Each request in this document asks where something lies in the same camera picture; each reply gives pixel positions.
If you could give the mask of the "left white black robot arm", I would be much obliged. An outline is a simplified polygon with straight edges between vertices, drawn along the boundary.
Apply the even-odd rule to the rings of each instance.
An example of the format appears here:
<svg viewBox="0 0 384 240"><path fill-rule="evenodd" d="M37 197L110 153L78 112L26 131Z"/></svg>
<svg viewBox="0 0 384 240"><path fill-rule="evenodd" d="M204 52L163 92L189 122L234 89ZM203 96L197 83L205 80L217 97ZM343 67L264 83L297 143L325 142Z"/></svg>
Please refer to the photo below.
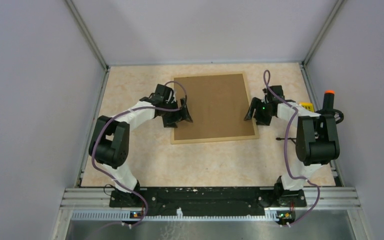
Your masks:
<svg viewBox="0 0 384 240"><path fill-rule="evenodd" d="M136 206L141 198L140 183L126 163L130 133L157 117L162 119L164 128L177 128L182 121L193 122L187 101L187 94L177 99L176 91L168 84L158 84L153 93L142 97L127 110L113 116L101 115L97 119L88 149L92 166L114 181L127 206Z"/></svg>

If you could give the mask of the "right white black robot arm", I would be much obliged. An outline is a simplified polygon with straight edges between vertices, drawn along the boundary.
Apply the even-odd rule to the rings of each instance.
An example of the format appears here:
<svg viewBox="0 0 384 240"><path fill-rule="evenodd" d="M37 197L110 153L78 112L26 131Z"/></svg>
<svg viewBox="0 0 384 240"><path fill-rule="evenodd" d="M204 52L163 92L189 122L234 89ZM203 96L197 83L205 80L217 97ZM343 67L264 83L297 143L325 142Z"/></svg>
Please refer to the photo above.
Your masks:
<svg viewBox="0 0 384 240"><path fill-rule="evenodd" d="M344 114L334 108L335 92L327 90L322 109L310 111L302 103L286 100L281 85L263 89L264 98L253 97L244 117L255 119L257 125L269 126L272 118L287 122L283 154L288 158L288 138L291 127L296 127L293 161L285 160L286 174L279 177L273 200L279 206L287 206L294 198L293 192L302 190L309 178L322 166L340 155L337 124Z"/></svg>

